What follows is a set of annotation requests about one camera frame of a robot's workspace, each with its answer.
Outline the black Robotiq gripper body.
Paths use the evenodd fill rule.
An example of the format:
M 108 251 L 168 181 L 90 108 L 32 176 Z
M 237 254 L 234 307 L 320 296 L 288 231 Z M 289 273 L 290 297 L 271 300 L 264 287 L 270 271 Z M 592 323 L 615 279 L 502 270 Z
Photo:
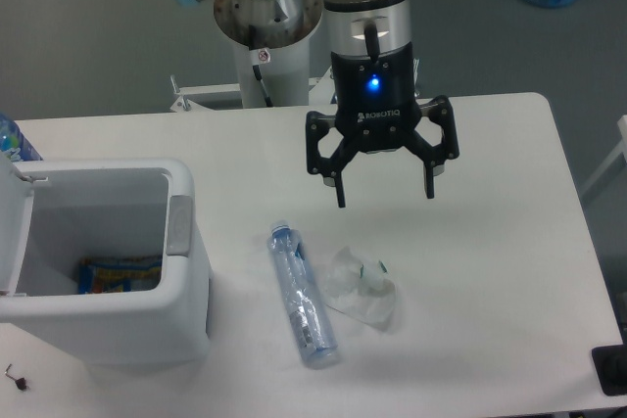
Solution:
M 405 118 L 415 123 L 413 50 L 410 43 L 369 56 L 331 55 L 337 113 L 344 146 L 363 153 L 397 150 Z

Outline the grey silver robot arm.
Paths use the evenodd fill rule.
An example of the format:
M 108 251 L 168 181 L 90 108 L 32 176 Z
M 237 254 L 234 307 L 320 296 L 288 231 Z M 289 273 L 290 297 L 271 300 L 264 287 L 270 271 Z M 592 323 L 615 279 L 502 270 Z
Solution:
M 433 195 L 436 175 L 458 157 L 458 136 L 447 97 L 416 99 L 410 0 L 212 1 L 219 29 L 235 47 L 247 108 L 308 102 L 309 40 L 327 24 L 337 109 L 307 114 L 309 173 L 341 191 L 343 170 L 357 154 L 405 148 L 423 162 L 425 193 Z

